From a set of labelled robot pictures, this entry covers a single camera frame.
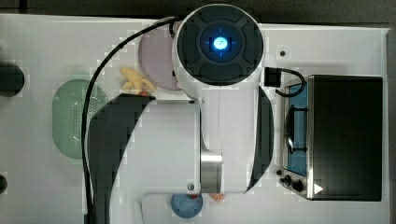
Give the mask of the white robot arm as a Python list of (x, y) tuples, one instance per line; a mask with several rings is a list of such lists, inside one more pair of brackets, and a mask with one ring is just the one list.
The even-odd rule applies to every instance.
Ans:
[(273, 108), (260, 84), (264, 38), (244, 10), (194, 10), (178, 26), (173, 71), (184, 100), (121, 94), (92, 118), (87, 224), (143, 224), (149, 194), (245, 193), (268, 168)]

